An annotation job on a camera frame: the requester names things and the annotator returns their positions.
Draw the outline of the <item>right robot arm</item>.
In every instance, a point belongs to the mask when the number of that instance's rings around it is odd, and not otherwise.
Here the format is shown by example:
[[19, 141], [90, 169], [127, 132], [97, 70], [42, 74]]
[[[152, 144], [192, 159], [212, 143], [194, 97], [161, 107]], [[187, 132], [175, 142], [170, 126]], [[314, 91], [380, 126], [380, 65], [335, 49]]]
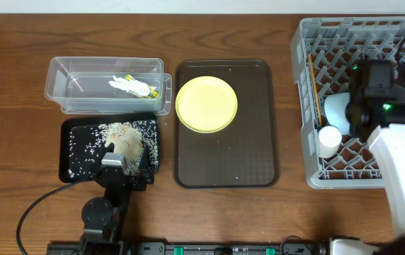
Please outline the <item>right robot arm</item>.
[[350, 132], [367, 142], [380, 169], [395, 239], [374, 254], [405, 254], [405, 93], [351, 91]]

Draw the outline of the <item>light blue bowl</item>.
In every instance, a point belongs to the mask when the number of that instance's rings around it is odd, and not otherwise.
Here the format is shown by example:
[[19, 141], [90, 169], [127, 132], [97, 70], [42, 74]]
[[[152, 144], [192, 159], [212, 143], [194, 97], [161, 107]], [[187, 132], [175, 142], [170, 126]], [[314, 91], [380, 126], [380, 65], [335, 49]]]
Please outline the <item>light blue bowl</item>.
[[338, 128], [342, 135], [350, 133], [350, 123], [346, 117], [346, 107], [350, 103], [348, 92], [327, 96], [324, 101], [324, 112], [329, 124]]

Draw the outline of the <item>green orange snack wrapper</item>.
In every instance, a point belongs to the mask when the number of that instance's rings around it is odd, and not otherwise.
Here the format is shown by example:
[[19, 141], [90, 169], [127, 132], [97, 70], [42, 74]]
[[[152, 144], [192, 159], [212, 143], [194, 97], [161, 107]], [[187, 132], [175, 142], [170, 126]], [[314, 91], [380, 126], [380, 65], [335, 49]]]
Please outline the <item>green orange snack wrapper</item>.
[[148, 83], [140, 81], [130, 74], [127, 74], [124, 79], [127, 81], [129, 92], [140, 98], [156, 98], [159, 95], [156, 87], [150, 86]]

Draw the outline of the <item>wooden chopstick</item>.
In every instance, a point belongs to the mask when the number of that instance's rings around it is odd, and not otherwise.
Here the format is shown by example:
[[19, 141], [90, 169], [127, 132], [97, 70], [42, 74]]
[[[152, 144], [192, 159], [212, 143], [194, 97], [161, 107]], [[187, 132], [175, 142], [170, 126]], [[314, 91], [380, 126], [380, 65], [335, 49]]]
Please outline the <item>wooden chopstick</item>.
[[317, 118], [318, 118], [318, 124], [321, 125], [321, 111], [320, 111], [320, 102], [319, 102], [319, 95], [316, 87], [316, 81], [315, 81], [315, 76], [314, 76], [314, 69], [311, 67], [311, 76], [312, 76], [312, 85], [313, 85], [313, 90], [314, 90], [314, 98], [315, 98], [315, 104], [316, 104], [316, 113], [317, 113]]
[[315, 73], [314, 73], [314, 63], [312, 60], [312, 54], [308, 54], [308, 62], [309, 62], [309, 69], [310, 69], [310, 74], [311, 74], [311, 81], [312, 81], [312, 87], [313, 87], [313, 92], [314, 92], [314, 100], [315, 100], [315, 105], [316, 105], [316, 113], [317, 113], [317, 120], [318, 124], [321, 125], [321, 110], [320, 110], [320, 102], [319, 102], [319, 95], [316, 87], [316, 80], [315, 80]]

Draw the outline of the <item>white cup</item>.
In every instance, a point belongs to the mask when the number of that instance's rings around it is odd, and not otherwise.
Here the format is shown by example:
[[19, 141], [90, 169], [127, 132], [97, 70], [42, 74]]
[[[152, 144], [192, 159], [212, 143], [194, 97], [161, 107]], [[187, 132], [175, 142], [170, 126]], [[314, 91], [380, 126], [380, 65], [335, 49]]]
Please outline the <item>white cup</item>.
[[342, 134], [337, 127], [326, 126], [320, 129], [319, 139], [319, 156], [321, 158], [330, 158], [334, 156], [341, 144]]

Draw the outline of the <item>white tissue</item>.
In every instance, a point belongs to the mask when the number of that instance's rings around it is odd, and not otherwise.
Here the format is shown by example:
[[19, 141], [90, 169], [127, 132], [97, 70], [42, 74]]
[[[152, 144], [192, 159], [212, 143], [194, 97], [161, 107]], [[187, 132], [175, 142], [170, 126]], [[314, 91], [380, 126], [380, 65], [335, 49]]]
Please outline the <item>white tissue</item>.
[[123, 91], [136, 94], [138, 96], [146, 97], [150, 95], [150, 88], [149, 86], [136, 79], [123, 79], [116, 76], [113, 76], [113, 80], [108, 82], [112, 87], [121, 89]]

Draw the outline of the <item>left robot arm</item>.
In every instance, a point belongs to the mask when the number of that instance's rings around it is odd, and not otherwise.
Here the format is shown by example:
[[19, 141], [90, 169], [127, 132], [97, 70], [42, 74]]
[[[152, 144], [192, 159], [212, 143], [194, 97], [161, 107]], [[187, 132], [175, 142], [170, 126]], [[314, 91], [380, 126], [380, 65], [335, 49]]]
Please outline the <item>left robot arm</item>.
[[84, 231], [79, 255], [134, 254], [135, 246], [122, 240], [122, 229], [133, 191], [145, 191], [153, 184], [154, 173], [149, 164], [149, 147], [139, 156], [139, 166], [127, 175], [124, 154], [114, 152], [111, 143], [90, 166], [90, 179], [105, 189], [104, 196], [90, 199], [81, 211]]

